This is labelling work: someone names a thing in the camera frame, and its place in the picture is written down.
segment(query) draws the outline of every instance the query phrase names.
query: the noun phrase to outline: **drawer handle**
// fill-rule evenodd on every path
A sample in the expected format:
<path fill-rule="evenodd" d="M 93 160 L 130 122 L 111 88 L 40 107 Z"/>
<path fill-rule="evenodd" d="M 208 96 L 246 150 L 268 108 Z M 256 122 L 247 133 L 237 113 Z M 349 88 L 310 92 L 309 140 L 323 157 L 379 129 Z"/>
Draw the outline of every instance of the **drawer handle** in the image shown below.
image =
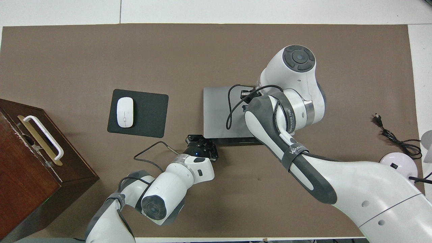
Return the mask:
<path fill-rule="evenodd" d="M 50 132 L 48 132 L 48 130 L 45 128 L 45 126 L 41 123 L 41 121 L 39 121 L 39 119 L 33 115 L 29 115 L 26 116 L 23 121 L 28 122 L 30 120 L 35 121 L 36 125 L 38 125 L 38 127 L 42 130 L 42 132 L 45 134 L 45 136 L 47 136 L 47 138 L 49 139 L 49 141 L 54 145 L 54 147 L 57 149 L 58 151 L 58 155 L 54 158 L 54 160 L 59 160 L 61 157 L 63 157 L 63 149 L 60 147 L 60 145 L 58 144 L 58 142 L 53 138 L 53 136 L 51 136 Z"/>

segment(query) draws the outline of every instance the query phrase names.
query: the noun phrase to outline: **white floor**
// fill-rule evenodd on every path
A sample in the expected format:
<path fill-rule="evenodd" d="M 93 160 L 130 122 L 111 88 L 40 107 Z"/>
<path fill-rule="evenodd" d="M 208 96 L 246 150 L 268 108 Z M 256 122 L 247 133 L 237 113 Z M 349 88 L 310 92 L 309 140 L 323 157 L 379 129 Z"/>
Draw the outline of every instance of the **white floor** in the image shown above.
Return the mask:
<path fill-rule="evenodd" d="M 419 134 L 432 130 L 432 6 L 423 0 L 0 0 L 1 27 L 118 23 L 408 24 Z"/>

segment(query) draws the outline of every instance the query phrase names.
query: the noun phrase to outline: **brown table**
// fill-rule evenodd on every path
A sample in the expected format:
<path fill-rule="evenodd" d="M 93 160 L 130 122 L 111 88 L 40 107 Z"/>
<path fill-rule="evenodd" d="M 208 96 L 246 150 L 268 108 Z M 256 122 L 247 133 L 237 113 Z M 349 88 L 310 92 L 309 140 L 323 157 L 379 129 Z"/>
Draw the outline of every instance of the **brown table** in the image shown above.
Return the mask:
<path fill-rule="evenodd" d="M 0 97 L 45 109 L 100 180 L 35 237 L 82 237 L 119 179 L 158 170 L 133 156 L 156 138 L 106 131 L 114 89 L 169 95 L 165 136 L 181 151 L 203 132 L 203 88 L 254 84 L 282 47 L 317 59 L 323 120 L 296 132 L 312 153 L 379 161 L 400 151 L 372 114 L 403 139 L 418 138 L 407 26 L 121 24 L 4 27 Z M 215 179 L 194 185 L 174 224 L 126 208 L 136 237 L 356 237 L 354 223 L 310 196 L 264 146 L 219 147 Z M 155 147 L 145 158 L 166 167 Z"/>

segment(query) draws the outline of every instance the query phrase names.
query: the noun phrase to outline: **wooden box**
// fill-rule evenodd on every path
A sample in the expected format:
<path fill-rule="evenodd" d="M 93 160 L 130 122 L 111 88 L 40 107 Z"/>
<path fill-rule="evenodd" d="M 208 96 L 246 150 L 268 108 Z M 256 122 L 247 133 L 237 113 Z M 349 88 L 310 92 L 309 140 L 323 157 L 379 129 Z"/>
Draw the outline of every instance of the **wooden box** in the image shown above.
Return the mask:
<path fill-rule="evenodd" d="M 2 243 L 45 228 L 98 179 L 43 109 L 0 99 Z"/>

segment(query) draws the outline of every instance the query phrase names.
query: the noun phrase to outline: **black mouse pad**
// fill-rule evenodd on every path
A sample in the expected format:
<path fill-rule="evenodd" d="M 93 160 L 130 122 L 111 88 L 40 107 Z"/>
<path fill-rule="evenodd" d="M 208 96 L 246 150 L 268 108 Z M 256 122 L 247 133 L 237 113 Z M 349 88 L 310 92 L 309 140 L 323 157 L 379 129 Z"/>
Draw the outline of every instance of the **black mouse pad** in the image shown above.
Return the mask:
<path fill-rule="evenodd" d="M 117 101 L 122 97 L 133 99 L 133 125 L 122 128 L 117 123 Z M 165 133 L 168 95 L 115 89 L 112 93 L 108 132 L 163 137 Z"/>

